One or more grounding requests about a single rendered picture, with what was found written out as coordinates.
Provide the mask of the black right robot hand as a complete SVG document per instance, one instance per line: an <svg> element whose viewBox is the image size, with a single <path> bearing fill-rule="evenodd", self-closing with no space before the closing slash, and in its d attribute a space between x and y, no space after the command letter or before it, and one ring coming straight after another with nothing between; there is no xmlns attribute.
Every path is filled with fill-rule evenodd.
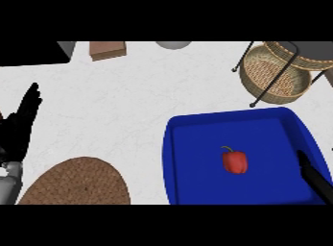
<svg viewBox="0 0 333 246"><path fill-rule="evenodd" d="M333 185L325 181L321 174L314 169L308 156L300 150L296 151L296 156L299 161L302 179L308 183L324 204L333 205Z"/></svg>

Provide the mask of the blue plastic tray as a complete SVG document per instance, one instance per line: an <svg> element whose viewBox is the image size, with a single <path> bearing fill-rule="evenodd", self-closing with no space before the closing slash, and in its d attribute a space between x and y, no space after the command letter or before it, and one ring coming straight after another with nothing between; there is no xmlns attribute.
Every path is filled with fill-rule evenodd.
<svg viewBox="0 0 333 246"><path fill-rule="evenodd" d="M230 173L222 146L244 152L247 169ZM327 164L311 132L284 108L180 115L166 123L163 179L174 205L306 205L321 199L300 177L300 150L322 177Z"/></svg>

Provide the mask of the grey round object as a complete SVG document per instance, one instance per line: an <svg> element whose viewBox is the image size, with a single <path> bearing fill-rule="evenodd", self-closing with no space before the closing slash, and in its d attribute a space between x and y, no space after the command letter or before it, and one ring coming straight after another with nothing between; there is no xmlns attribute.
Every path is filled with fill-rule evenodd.
<svg viewBox="0 0 333 246"><path fill-rule="evenodd" d="M190 44L190 41L157 41L157 45L168 50L177 50L184 48Z"/></svg>

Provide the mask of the brown woven placemat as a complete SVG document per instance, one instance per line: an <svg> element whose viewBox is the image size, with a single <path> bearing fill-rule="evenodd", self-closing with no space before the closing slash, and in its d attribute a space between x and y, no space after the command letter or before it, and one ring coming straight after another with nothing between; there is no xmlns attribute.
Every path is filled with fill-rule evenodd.
<svg viewBox="0 0 333 246"><path fill-rule="evenodd" d="M19 199L20 205L128 205L129 193L115 167L79 157L54 165Z"/></svg>

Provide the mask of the tiered wicker basket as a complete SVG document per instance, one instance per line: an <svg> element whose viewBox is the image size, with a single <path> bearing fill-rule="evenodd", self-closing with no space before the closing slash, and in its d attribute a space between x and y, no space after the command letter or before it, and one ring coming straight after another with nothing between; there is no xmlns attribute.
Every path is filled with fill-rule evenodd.
<svg viewBox="0 0 333 246"><path fill-rule="evenodd" d="M283 105L308 91L322 73L333 68L333 41L249 42L231 71L240 73L240 83L259 101Z"/></svg>

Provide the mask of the brown wooden block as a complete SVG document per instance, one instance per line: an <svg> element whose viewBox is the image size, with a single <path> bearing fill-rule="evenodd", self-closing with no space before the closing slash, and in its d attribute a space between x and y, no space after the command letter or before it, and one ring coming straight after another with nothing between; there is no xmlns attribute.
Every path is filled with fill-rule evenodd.
<svg viewBox="0 0 333 246"><path fill-rule="evenodd" d="M122 41L91 41L90 56L93 61L121 57L126 54L126 45Z"/></svg>

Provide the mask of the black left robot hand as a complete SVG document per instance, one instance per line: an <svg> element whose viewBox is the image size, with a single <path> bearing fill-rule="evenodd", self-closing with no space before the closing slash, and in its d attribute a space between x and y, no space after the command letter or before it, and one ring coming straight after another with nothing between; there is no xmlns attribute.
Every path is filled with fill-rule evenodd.
<svg viewBox="0 0 333 246"><path fill-rule="evenodd" d="M0 120L0 166L4 162L23 160L41 102L38 84L32 83L23 93L17 111Z"/></svg>

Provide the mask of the black appliance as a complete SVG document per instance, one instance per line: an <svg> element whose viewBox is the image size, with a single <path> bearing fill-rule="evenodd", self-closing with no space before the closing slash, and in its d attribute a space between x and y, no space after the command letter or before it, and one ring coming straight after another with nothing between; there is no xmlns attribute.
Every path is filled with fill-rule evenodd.
<svg viewBox="0 0 333 246"><path fill-rule="evenodd" d="M68 63L73 41L0 41L0 66Z"/></svg>

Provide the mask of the red bell pepper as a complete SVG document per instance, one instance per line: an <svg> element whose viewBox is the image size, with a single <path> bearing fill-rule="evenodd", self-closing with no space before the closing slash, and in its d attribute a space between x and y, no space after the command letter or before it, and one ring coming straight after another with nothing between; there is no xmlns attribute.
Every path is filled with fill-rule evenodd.
<svg viewBox="0 0 333 246"><path fill-rule="evenodd" d="M222 146L221 154L224 169L233 174L243 174L247 169L247 160L244 152L234 151L228 146Z"/></svg>

